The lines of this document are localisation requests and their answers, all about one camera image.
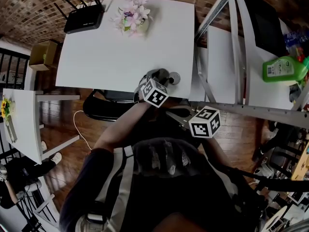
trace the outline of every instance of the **green detergent bottle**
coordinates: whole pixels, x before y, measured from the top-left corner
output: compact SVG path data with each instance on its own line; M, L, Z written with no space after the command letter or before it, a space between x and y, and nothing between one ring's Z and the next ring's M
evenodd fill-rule
M302 63L290 56L263 63L263 80L267 83L281 81L300 81L309 69L309 57Z

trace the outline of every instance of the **wooden floor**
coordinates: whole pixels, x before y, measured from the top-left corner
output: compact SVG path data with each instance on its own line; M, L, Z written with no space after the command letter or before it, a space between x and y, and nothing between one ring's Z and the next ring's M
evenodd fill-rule
M91 93L91 89L55 88L54 80L40 79L39 87L56 94L80 94L79 101L52 101L42 102L40 105L41 122L45 128L41 129L41 137L47 147L53 148L60 143L77 135L73 115L83 109L83 102ZM97 121L88 118L83 112L75 117L76 126L92 147L110 122ZM267 129L263 120L244 117L236 114L221 112L222 126L215 138L228 155L234 167L252 171L254 163L251 161L252 153L256 147L269 138L273 133ZM90 150L86 142L80 139L61 150L63 159L46 176L46 182L51 193L55 194L55 205L60 210L66 195L72 188L83 161Z

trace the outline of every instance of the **black shoe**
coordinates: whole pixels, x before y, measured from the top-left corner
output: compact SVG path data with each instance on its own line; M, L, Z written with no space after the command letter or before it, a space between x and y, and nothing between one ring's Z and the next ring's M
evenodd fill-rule
M252 155L252 161L258 162L263 157L263 154L261 153L261 147L255 149L253 155Z

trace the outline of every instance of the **black chair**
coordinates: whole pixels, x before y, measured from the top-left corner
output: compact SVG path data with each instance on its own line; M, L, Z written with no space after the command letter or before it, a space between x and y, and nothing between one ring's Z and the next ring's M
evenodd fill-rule
M115 121L133 106L132 103L105 101L94 97L95 93L105 96L104 92L94 89L83 104L84 113L96 120Z

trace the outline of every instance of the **seated person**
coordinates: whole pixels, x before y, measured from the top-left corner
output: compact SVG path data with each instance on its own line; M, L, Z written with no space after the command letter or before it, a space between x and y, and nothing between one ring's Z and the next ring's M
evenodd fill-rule
M254 191L244 178L243 186L236 186L218 174L198 151L199 139L171 118L148 122L149 108L146 102L135 104L100 136L64 201L60 230L253 232L260 212L253 211L257 199L248 195ZM128 145L132 153L130 147L126 153L119 149ZM203 147L209 158L229 165L214 139ZM125 163L117 171L119 154Z
M13 158L6 165L0 164L0 175L7 179L17 198L23 197L25 192L37 187L35 183L41 177L53 169L62 159L61 153L56 153L51 159L37 164L28 157ZM10 209L14 203L4 181L0 181L0 205Z

